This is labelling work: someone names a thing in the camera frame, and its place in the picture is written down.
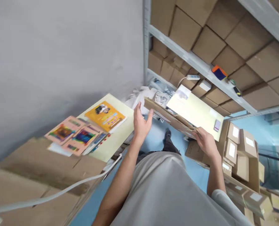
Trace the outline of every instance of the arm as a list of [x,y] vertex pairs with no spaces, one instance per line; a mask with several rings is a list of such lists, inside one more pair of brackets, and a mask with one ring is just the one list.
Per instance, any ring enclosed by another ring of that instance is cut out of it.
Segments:
[[133,140],[101,202],[93,226],[110,225],[120,212],[129,193],[136,160],[152,124],[153,110],[150,110],[148,120],[145,121],[140,111],[140,105],[141,102],[134,109]]
[[201,136],[198,136],[198,134],[195,133],[195,138],[200,148],[209,157],[211,161],[208,177],[207,194],[211,197],[213,191],[216,189],[220,189],[226,193],[222,171],[222,158],[217,150],[214,137],[201,127],[197,128],[197,131]]

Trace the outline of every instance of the pink book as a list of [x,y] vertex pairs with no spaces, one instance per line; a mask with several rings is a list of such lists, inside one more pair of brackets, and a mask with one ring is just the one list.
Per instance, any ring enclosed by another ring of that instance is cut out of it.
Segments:
[[84,125],[85,123],[81,120],[69,116],[66,120],[48,132],[45,137],[59,145],[63,145]]
[[80,156],[99,134],[100,132],[84,126],[63,145],[63,149]]

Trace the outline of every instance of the yellow book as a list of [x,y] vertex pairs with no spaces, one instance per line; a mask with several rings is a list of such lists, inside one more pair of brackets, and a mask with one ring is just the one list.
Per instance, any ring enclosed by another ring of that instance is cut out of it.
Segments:
[[127,119],[106,101],[86,112],[85,116],[108,133],[113,133]]

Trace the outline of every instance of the colorful book cover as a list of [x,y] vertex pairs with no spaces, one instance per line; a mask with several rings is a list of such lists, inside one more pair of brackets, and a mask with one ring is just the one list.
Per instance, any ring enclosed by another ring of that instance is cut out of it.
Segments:
[[48,132],[45,137],[59,145],[63,145],[84,125],[85,123],[81,120],[69,116],[66,120]]
[[106,101],[86,112],[85,116],[109,133],[126,120],[123,114]]
[[98,135],[98,132],[84,126],[63,145],[63,149],[80,156]]

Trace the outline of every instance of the forearm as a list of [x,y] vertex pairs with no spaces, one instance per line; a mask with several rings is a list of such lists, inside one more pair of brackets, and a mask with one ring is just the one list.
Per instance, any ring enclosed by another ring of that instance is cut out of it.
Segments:
[[216,189],[220,189],[226,193],[220,155],[211,159],[207,187],[208,196],[211,197],[213,191]]
[[129,149],[106,192],[93,225],[110,225],[121,210],[129,193],[142,139],[134,137]]

